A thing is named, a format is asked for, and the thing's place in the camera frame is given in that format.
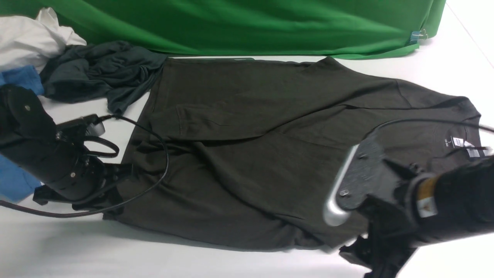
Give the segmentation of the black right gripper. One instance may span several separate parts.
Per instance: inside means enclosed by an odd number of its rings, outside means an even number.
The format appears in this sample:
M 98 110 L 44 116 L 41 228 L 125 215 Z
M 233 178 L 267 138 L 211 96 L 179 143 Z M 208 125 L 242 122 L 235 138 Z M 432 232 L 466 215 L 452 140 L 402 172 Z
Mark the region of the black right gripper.
M 353 244 L 341 247 L 339 255 L 369 268 L 365 278 L 395 278 L 416 250 L 419 222 L 413 198 L 366 195 L 358 202 L 356 197 L 339 197 L 344 210 L 358 212 L 368 221 L 367 237 L 358 236 Z

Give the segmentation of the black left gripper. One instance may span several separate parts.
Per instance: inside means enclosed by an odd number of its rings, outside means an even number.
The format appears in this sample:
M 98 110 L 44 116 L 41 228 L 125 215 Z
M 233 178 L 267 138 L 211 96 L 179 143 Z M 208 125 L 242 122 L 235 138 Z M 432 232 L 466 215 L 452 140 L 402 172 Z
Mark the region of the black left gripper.
M 32 200 L 39 205 L 66 203 L 74 211 L 95 211 L 122 203 L 117 186 L 137 178 L 132 164 L 90 162 L 76 165 L 58 181 L 35 189 Z

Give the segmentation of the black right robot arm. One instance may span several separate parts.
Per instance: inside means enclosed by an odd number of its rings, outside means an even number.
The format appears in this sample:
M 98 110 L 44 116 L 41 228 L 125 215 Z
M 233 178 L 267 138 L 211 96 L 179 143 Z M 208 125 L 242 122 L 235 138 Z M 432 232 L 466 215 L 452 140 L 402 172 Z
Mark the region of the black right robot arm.
M 395 278 L 420 247 L 493 233 L 493 157 L 440 175 L 379 159 L 369 175 L 349 171 L 342 188 L 337 204 L 369 225 L 339 255 L 368 268 L 365 278 Z

